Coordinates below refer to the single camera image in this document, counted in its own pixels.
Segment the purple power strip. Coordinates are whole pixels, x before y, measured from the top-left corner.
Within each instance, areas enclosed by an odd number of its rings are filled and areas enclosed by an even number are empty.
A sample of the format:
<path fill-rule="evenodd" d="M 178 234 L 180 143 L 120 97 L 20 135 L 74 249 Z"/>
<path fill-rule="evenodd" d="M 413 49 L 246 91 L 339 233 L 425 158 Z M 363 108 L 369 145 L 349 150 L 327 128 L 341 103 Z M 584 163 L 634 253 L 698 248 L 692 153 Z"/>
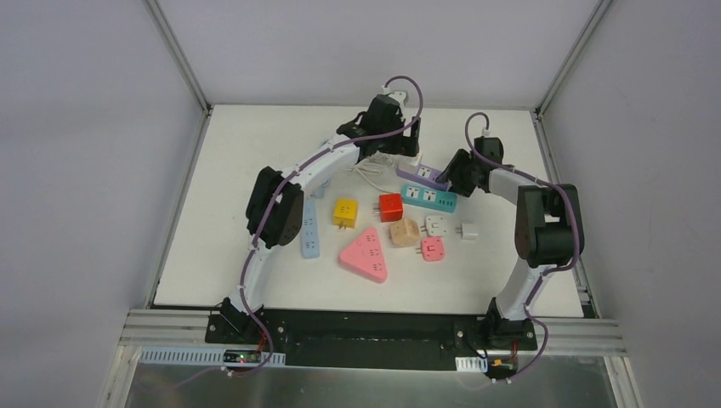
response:
<path fill-rule="evenodd" d="M 419 165 L 418 167 L 411 168 L 405 166 L 398 166 L 395 169 L 395 173 L 402 179 L 412 181 L 413 183 L 429 187 L 434 190 L 448 191 L 449 183 L 441 183 L 436 179 L 441 175 L 442 171 L 433 167 Z"/>

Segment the teal power strip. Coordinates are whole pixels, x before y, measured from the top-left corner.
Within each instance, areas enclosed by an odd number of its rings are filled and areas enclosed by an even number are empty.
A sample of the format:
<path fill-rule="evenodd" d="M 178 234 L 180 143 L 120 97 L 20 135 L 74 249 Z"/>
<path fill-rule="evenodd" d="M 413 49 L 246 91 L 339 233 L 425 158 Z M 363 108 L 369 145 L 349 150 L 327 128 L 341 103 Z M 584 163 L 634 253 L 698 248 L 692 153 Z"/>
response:
<path fill-rule="evenodd" d="M 400 188 L 400 196 L 404 204 L 443 213 L 454 213 L 457 207 L 455 193 L 434 190 L 422 185 L 404 184 Z"/>

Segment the small white plug adapter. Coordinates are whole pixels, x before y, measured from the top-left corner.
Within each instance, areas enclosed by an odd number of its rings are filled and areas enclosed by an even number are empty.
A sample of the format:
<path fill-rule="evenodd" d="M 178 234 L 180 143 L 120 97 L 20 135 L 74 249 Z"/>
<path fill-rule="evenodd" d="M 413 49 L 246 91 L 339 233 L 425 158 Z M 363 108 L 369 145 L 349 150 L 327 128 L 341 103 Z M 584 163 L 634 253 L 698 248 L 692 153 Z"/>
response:
<path fill-rule="evenodd" d="M 480 236 L 480 227 L 474 223 L 460 223 L 456 227 L 457 234 L 465 241 L 475 241 Z"/>

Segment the red cube socket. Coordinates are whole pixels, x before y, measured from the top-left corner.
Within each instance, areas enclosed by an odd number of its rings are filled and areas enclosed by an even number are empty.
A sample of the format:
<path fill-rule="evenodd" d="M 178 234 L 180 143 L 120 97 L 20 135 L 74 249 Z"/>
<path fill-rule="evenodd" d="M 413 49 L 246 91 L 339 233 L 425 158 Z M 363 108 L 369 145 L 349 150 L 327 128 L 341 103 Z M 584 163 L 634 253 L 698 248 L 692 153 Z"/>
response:
<path fill-rule="evenodd" d="M 403 218 L 404 207 L 400 193 L 385 193 L 378 196 L 374 213 L 381 223 L 392 223 Z"/>

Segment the pink plug adapter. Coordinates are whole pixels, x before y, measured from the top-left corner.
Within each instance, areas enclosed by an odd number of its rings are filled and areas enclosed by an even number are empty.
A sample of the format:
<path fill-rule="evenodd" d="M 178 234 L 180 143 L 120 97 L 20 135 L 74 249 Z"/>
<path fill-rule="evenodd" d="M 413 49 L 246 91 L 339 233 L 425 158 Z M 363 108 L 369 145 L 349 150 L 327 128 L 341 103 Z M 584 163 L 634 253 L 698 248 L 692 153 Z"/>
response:
<path fill-rule="evenodd" d="M 425 262 L 439 262 L 446 257 L 445 245 L 441 237 L 428 236 L 420 240 L 417 250 Z"/>

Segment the beige cube socket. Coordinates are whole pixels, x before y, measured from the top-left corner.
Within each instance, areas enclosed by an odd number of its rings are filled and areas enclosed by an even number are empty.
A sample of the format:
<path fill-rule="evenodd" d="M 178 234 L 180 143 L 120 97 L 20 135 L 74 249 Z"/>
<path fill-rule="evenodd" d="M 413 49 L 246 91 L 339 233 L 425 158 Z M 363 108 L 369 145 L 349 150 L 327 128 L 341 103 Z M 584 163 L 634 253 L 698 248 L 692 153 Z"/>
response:
<path fill-rule="evenodd" d="M 421 240 L 417 222 L 410 218 L 402 218 L 389 226 L 391 242 L 398 247 L 412 247 Z"/>

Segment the yellow cube socket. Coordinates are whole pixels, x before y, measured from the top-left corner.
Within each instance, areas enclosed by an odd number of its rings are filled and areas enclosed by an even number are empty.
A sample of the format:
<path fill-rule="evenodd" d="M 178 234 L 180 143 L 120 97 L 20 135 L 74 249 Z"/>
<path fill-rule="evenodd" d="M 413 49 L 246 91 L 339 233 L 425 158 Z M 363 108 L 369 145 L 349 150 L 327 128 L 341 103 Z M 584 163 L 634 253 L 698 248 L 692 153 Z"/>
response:
<path fill-rule="evenodd" d="M 338 198 L 332 211 L 332 225 L 340 229 L 354 229 L 357 220 L 358 201 Z"/>

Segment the pink power strip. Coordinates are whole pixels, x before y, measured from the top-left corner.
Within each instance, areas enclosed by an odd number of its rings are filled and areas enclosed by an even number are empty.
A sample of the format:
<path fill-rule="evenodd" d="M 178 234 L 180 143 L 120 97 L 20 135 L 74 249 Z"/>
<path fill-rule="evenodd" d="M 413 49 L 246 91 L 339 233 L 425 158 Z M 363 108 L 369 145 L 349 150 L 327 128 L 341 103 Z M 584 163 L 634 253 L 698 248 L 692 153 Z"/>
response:
<path fill-rule="evenodd" d="M 350 272 L 378 284 L 388 278 L 381 240 L 374 227 L 365 229 L 345 247 L 338 255 L 338 262 Z"/>

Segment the white cube socket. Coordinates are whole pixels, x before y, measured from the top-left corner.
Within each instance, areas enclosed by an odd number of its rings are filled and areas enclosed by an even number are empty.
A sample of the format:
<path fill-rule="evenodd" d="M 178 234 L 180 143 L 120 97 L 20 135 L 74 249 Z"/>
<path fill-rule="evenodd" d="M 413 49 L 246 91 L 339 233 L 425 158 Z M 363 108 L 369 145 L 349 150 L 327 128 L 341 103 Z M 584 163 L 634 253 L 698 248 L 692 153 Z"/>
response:
<path fill-rule="evenodd" d="M 422 157 L 423 157 L 422 153 L 419 153 L 418 155 L 415 155 L 415 156 L 401 156 L 398 159 L 397 164 L 399 167 L 417 168 L 421 163 Z"/>

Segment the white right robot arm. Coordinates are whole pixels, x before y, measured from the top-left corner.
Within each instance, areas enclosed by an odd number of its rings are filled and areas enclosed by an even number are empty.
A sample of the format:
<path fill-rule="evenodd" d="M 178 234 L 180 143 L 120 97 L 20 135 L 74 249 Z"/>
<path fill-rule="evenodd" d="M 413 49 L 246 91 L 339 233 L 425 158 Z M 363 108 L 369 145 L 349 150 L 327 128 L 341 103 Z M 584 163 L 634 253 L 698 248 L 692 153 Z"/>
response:
<path fill-rule="evenodd" d="M 585 241 L 578 189 L 551 184 L 502 163 L 500 139 L 480 136 L 460 149 L 438 180 L 469 197 L 475 190 L 501 197 L 516 208 L 514 247 L 518 259 L 507 284 L 480 321 L 480 335 L 496 349 L 531 334 L 531 307 L 550 275 L 574 267 Z"/>

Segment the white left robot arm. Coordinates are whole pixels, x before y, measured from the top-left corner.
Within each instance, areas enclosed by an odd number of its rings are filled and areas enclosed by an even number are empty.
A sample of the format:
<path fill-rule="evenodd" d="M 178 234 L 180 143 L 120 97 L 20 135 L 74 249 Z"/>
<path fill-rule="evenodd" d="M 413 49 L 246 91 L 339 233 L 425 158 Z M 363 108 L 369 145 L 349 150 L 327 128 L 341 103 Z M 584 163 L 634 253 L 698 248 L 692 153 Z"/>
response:
<path fill-rule="evenodd" d="M 259 329 L 268 331 L 256 315 L 263 306 L 264 265 L 275 247 L 289 244 L 301 231 L 306 197 L 336 173 L 377 153 L 417 155 L 420 116 L 405 116 L 407 100 L 405 91 L 385 89 L 300 163 L 285 170 L 265 167 L 258 173 L 246 209 L 249 252 L 239 284 L 226 301 L 238 311 L 226 326 L 238 343 L 252 342 Z"/>

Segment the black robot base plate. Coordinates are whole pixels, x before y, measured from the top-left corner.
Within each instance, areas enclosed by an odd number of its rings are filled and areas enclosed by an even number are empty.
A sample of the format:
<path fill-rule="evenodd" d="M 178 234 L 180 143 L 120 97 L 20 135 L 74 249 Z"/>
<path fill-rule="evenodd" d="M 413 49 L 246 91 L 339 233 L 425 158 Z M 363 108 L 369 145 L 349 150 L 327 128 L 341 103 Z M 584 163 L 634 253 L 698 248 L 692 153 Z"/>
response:
<path fill-rule="evenodd" d="M 261 308 L 229 302 L 208 317 L 206 343 L 260 345 L 288 366 L 450 371 L 458 357 L 537 349 L 530 320 L 473 314 L 395 314 Z"/>

